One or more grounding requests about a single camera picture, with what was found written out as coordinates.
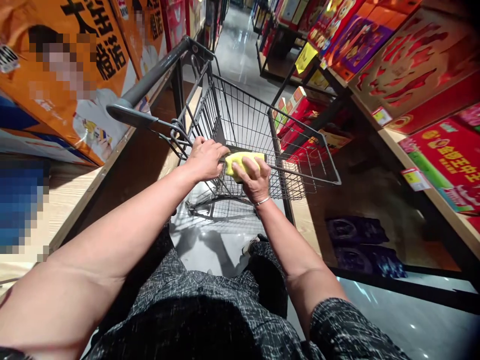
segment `orange box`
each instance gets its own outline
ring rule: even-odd
[[[113,0],[118,25],[126,43],[130,59],[139,79],[145,76],[167,55],[164,24],[160,0]],[[163,81],[163,77],[146,95],[151,99]]]
[[[64,139],[103,165],[128,126],[110,117],[137,81],[107,0],[3,0],[0,89],[37,124],[9,129]]]

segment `packaging box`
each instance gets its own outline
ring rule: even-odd
[[[327,0],[310,0],[298,23],[298,32],[307,35],[324,9]]]
[[[278,100],[278,104],[276,105],[276,108],[280,109],[281,111],[286,113],[287,108],[285,107],[285,105],[286,105],[285,98],[281,97],[280,100]],[[280,131],[280,129],[285,124],[285,116],[283,116],[277,110],[272,110],[271,111],[271,117],[273,118],[273,123],[275,124],[275,129],[277,130],[277,132]]]
[[[380,124],[405,117],[409,128],[392,130],[409,134],[475,103],[478,55],[467,21],[419,8],[349,86],[371,114],[385,114]]]
[[[320,129],[318,132],[325,137],[325,143],[328,146],[331,156],[338,153],[341,148],[352,141],[351,137],[341,136],[323,129]],[[312,136],[298,150],[296,150],[287,161],[299,165],[304,163],[316,166],[327,160],[327,158],[327,149],[320,145],[320,142],[316,137]]]
[[[111,2],[138,78],[148,73],[167,55],[160,0],[118,0]],[[163,78],[147,94],[150,100]]]
[[[54,134],[103,165],[129,128],[106,105],[137,75],[108,1],[75,4],[3,1],[0,89],[37,123],[2,121],[10,130]]]
[[[421,0],[366,0],[324,55],[349,82],[407,20]]]
[[[478,133],[447,118],[399,144],[453,210],[480,212]]]
[[[455,120],[480,133],[480,102],[454,115]]]
[[[301,0],[284,0],[276,17],[278,22],[289,26],[300,2]]]
[[[170,52],[187,34],[185,4],[187,0],[162,0],[162,18],[165,26],[166,47]]]
[[[207,13],[206,0],[185,0],[186,34],[195,38],[205,23]]]
[[[58,134],[26,132],[5,128],[15,123],[18,128],[38,126],[39,122],[19,108],[11,99],[0,91],[0,152],[35,155],[67,163],[94,165]]]
[[[331,0],[331,6],[323,9],[318,21],[308,34],[308,40],[321,56],[325,55],[364,1]]]

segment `red gift box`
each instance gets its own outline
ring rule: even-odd
[[[458,213],[480,213],[480,135],[441,120],[400,141],[400,146]]]

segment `wooden shelf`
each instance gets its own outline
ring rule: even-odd
[[[192,88],[193,84],[184,83],[186,96]],[[190,102],[192,113],[195,113],[201,95],[202,88],[199,87]],[[162,120],[170,121],[176,117],[173,104],[171,90],[166,91],[151,112]],[[189,129],[192,119],[188,114],[185,122]],[[121,161],[116,162],[120,154]],[[108,183],[95,195],[94,203],[91,208],[89,205],[90,210],[82,217],[81,223],[75,225],[75,228],[78,227],[76,233],[169,174],[178,164],[178,157],[165,140],[151,131],[133,127],[118,143],[104,166],[94,168],[51,160],[49,193],[44,199],[43,211],[37,213],[36,229],[31,231],[30,243],[46,245],[50,253],[57,250],[103,182]],[[43,254],[41,246],[25,246],[24,252],[22,255],[0,255],[0,282],[21,278],[37,260],[42,260],[39,259]],[[0,296],[13,284],[2,285]]]
[[[405,135],[387,128],[381,129],[378,134],[406,169],[417,167],[398,144],[406,138]],[[468,216],[455,212],[435,188],[424,192],[475,256],[480,259],[480,233],[468,222]]]

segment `patterned pants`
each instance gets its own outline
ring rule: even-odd
[[[168,289],[168,284],[194,278],[195,281],[215,283],[247,294],[271,313],[287,318],[288,295],[285,276],[275,254],[267,241],[254,242],[248,249],[250,259],[242,273],[233,278],[214,276],[200,271],[187,271],[180,260],[166,226],[145,256],[132,269],[119,295],[99,325],[92,345],[110,328],[133,313],[146,310],[154,302],[174,297],[177,285]],[[155,289],[162,288],[159,296]]]

